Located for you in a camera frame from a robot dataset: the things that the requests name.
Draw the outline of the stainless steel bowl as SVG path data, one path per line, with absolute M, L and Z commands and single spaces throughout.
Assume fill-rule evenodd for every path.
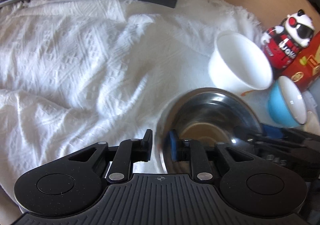
M 164 108 L 156 126 L 156 159 L 161 171 L 182 174 L 189 170 L 186 162 L 171 160 L 169 131 L 180 139 L 199 140 L 204 146 L 224 142 L 245 147 L 237 142 L 233 129 L 245 127 L 261 132 L 261 124 L 249 105 L 236 95 L 217 88 L 199 88 L 173 99 Z

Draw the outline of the red quail eggs bag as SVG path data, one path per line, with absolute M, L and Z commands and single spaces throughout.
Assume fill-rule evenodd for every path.
M 319 44 L 301 51 L 297 58 L 283 71 L 303 92 L 319 77 Z

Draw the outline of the white textured cloth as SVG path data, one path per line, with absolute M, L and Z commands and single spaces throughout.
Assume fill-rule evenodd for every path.
M 223 0 L 31 0 L 1 8 L 1 202 L 26 171 L 97 141 L 155 129 L 168 103 L 210 87 L 218 33 L 264 28 Z

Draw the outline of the blue ceramic bowl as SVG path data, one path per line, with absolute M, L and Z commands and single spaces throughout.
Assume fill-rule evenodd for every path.
M 270 117 L 277 124 L 293 128 L 307 122 L 307 109 L 302 94 L 286 76 L 280 76 L 272 85 L 267 106 Z

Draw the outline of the white paper cup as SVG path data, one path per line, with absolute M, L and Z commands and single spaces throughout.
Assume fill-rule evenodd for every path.
M 261 49 L 233 31 L 222 31 L 217 35 L 208 74 L 217 88 L 240 97 L 266 90 L 273 82 L 271 65 Z

